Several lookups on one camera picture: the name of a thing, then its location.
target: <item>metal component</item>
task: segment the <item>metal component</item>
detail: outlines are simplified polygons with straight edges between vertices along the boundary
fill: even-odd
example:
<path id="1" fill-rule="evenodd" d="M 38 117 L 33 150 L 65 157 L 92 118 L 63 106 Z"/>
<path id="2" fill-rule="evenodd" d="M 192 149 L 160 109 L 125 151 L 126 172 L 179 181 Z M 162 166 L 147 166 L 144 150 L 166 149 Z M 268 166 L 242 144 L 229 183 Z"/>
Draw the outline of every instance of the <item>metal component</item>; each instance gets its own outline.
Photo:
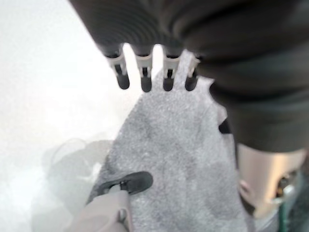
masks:
<path id="1" fill-rule="evenodd" d="M 135 56 L 141 77 L 151 77 L 151 69 L 153 68 L 153 54 L 145 57 Z"/>
<path id="2" fill-rule="evenodd" d="M 190 65 L 189 65 L 189 69 L 188 69 L 188 78 L 192 78 L 192 77 L 196 77 L 196 75 L 194 75 L 194 71 L 196 66 L 200 63 L 200 60 L 196 57 L 193 57 L 191 59 Z"/>
<path id="3" fill-rule="evenodd" d="M 163 77 L 174 79 L 178 69 L 180 57 L 169 58 L 166 55 L 163 57 Z"/>
<path id="4" fill-rule="evenodd" d="M 276 210 L 294 194 L 295 173 L 305 160 L 306 150 L 274 153 L 238 145 L 239 192 L 245 208 L 255 218 L 262 218 Z"/>
<path id="5" fill-rule="evenodd" d="M 106 58 L 116 76 L 126 75 L 126 60 L 122 50 L 118 57 L 116 58 L 106 57 Z"/>

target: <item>gray fabric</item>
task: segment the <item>gray fabric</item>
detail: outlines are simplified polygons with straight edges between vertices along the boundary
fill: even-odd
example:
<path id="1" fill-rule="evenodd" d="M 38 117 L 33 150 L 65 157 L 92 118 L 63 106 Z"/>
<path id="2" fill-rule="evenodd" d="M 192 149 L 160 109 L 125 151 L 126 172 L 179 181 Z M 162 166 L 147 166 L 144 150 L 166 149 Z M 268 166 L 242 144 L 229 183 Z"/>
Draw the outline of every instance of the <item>gray fabric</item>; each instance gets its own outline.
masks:
<path id="1" fill-rule="evenodd" d="M 145 170 L 154 185 L 131 198 L 135 232 L 275 232 L 275 220 L 254 222 L 242 209 L 232 136 L 218 131 L 225 112 L 209 95 L 210 79 L 184 89 L 189 59 L 183 54 L 171 92 L 163 91 L 160 73 L 139 99 L 89 200 L 100 184 Z"/>

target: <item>white surface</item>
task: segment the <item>white surface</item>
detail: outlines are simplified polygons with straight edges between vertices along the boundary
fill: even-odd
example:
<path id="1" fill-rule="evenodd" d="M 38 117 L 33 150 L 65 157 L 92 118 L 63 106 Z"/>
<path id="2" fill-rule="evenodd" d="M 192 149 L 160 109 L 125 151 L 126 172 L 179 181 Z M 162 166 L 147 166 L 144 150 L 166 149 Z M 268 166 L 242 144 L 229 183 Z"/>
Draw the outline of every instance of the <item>white surface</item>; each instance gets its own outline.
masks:
<path id="1" fill-rule="evenodd" d="M 46 164 L 46 159 L 71 138 L 113 140 L 141 94 L 140 78 L 133 53 L 125 46 L 131 87 L 123 91 L 117 86 L 67 1 L 0 4 L 0 231 L 56 231 L 71 214 L 46 187 L 46 170 L 84 144 L 69 142 L 58 160 Z M 159 47 L 154 58 L 153 75 L 162 67 Z M 105 154 L 98 154 L 98 160 Z M 82 178 L 92 182 L 99 166 L 93 164 L 93 176 Z M 81 199 L 90 188 L 81 191 Z M 60 219 L 40 228 L 32 223 L 34 216 L 55 209 Z"/>

